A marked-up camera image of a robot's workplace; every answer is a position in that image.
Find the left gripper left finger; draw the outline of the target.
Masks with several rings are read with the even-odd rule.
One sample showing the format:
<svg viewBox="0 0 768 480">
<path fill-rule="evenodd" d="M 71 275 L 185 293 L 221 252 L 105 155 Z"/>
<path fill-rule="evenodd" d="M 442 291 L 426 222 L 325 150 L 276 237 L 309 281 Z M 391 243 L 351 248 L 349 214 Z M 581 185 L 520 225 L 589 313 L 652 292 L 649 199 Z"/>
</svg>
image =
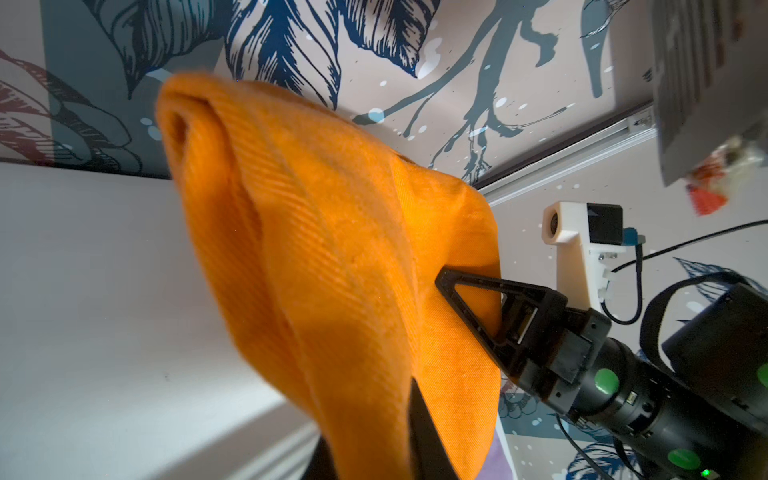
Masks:
<svg viewBox="0 0 768 480">
<path fill-rule="evenodd" d="M 301 480 L 338 480 L 327 441 L 320 437 Z"/>
</svg>

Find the orange pants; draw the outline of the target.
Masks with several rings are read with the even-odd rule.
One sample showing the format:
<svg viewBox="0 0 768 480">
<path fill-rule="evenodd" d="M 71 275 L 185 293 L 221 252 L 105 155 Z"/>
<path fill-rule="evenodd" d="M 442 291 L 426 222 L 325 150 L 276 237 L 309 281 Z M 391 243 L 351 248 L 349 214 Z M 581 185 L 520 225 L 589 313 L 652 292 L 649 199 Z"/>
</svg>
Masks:
<svg viewBox="0 0 768 480">
<path fill-rule="evenodd" d="M 338 476 L 416 477 L 418 388 L 453 473 L 475 478 L 500 372 L 435 281 L 499 275 L 484 197 L 268 83 L 175 75 L 156 121 L 235 346 L 317 423 Z"/>
</svg>

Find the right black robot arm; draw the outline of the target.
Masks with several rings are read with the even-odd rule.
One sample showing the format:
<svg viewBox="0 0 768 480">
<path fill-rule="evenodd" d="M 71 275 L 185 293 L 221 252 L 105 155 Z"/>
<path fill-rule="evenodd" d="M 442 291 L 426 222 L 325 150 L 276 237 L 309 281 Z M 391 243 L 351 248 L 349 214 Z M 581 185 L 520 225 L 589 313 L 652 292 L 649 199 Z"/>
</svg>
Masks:
<svg viewBox="0 0 768 480">
<path fill-rule="evenodd" d="M 646 479 L 767 475 L 767 298 L 733 272 L 724 294 L 665 342 L 670 286 L 648 305 L 641 353 L 602 313 L 543 286 L 443 269 L 436 286 L 520 389 L 578 426 L 632 449 Z"/>
</svg>

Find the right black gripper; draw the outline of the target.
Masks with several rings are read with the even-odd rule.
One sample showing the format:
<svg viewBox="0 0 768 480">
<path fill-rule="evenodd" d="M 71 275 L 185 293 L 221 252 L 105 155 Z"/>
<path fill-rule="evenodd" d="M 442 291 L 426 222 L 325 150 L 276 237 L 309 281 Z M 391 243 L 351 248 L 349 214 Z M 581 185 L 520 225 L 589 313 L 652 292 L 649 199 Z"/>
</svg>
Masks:
<svg viewBox="0 0 768 480">
<path fill-rule="evenodd" d="M 547 287 L 444 267 L 435 285 L 491 360 L 524 392 L 568 413 L 611 321 Z"/>
</svg>

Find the purple pants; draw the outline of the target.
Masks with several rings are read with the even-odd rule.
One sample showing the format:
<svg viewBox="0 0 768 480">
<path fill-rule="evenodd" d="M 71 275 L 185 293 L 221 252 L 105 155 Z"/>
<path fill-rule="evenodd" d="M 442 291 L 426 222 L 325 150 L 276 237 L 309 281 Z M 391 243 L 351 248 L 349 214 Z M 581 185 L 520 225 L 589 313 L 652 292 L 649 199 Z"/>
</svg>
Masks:
<svg viewBox="0 0 768 480">
<path fill-rule="evenodd" d="M 500 417 L 496 418 L 496 425 L 492 443 L 484 464 L 478 473 L 477 480 L 517 480 L 518 475 L 514 467 L 506 435 L 503 430 Z"/>
</svg>

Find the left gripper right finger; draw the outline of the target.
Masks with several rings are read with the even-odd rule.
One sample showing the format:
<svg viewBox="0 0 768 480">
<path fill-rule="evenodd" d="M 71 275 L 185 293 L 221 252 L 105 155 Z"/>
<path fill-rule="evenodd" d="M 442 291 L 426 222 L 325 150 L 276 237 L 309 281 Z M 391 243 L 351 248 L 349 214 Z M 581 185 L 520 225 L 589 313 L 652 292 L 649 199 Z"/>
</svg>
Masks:
<svg viewBox="0 0 768 480">
<path fill-rule="evenodd" d="M 409 403 L 411 465 L 415 479 L 457 480 L 415 378 L 411 380 Z"/>
</svg>

